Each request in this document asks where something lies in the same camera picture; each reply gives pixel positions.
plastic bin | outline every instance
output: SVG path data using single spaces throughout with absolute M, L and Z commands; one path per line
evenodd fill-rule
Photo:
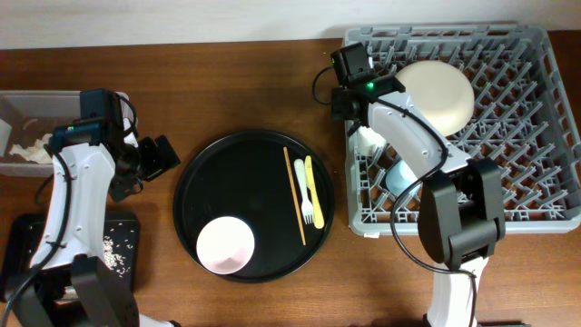
M 8 154 L 13 144 L 24 148 L 69 124 L 80 116 L 80 91 L 0 91 L 0 173 L 7 176 L 46 177 L 51 164 L 27 162 Z M 127 99 L 127 94 L 118 92 Z M 122 103 L 123 117 L 133 119 L 129 106 Z
M 545 30 L 526 25 L 365 27 L 347 31 L 343 42 L 367 46 L 383 74 L 396 74 L 419 60 L 457 67 L 474 88 L 475 112 L 448 139 L 503 169 L 507 232 L 577 228 L 581 142 Z M 361 155 L 357 141 L 356 136 L 346 139 L 350 228 L 366 237 L 391 234 L 395 197 L 381 181 L 398 156 L 389 145 L 373 156 Z M 466 199 L 460 195 L 458 201 Z M 398 211 L 399 233 L 418 233 L 418 208 L 415 195 Z

wooden table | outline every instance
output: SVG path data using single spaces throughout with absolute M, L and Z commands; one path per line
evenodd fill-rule
M 569 101 L 581 117 L 581 33 L 551 38 Z M 108 207 L 134 211 L 143 227 L 135 292 L 141 312 L 183 326 L 408 326 L 428 308 L 432 274 L 390 237 L 363 239 L 349 229 L 343 127 L 310 98 L 313 76 L 339 47 L 340 40 L 322 40 L 2 51 L 0 88 L 124 91 L 137 107 L 140 133 L 171 140 L 183 164 L 146 184 L 142 194 Z M 321 96 L 333 83 L 331 74 L 322 78 Z M 265 284 L 206 273 L 182 248 L 172 221 L 185 164 L 212 140 L 246 128 L 302 140 L 323 159 L 337 196 L 335 223 L 319 253 L 294 274 Z M 41 182 L 0 176 L 0 253 L 14 218 L 40 211 L 33 195 Z M 404 241 L 423 253 L 417 237 Z M 485 270 L 478 319 L 578 325 L 579 248 L 581 229 L 509 235 Z M 14 318 L 11 323 L 17 325 Z

white fork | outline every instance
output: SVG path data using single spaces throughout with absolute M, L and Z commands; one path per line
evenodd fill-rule
M 313 207 L 307 195 L 307 175 L 305 174 L 305 163 L 301 159 L 294 161 L 294 172 L 297 174 L 299 180 L 300 197 L 302 204 L 300 210 L 302 211 L 302 220 L 305 223 L 313 223 Z

dish rack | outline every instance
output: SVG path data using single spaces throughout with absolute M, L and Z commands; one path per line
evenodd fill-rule
M 502 169 L 507 233 L 566 233 L 579 226 L 581 141 L 547 31 L 526 25 L 348 30 L 343 44 L 357 42 L 367 46 L 380 74 L 394 75 L 420 60 L 452 64 L 465 74 L 474 89 L 474 115 L 448 139 Z M 350 228 L 365 237 L 389 235 L 396 197 L 383 180 L 399 157 L 389 144 L 372 156 L 359 154 L 355 134 L 346 143 Z M 419 197 L 398 210 L 399 233 L 418 234 Z

chopstick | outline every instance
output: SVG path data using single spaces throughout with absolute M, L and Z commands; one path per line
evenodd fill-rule
M 289 160 L 289 151 L 284 147 L 284 160 L 287 162 L 287 171 L 289 172 L 290 189 L 292 190 L 292 200 L 294 200 L 294 210 L 297 212 L 297 220 L 299 221 L 300 238 L 302 245 L 307 245 L 305 242 L 305 232 L 302 230 L 302 221 L 300 220 L 299 200 L 297 200 L 297 191 L 294 188 L 294 179 L 292 179 L 291 161 Z

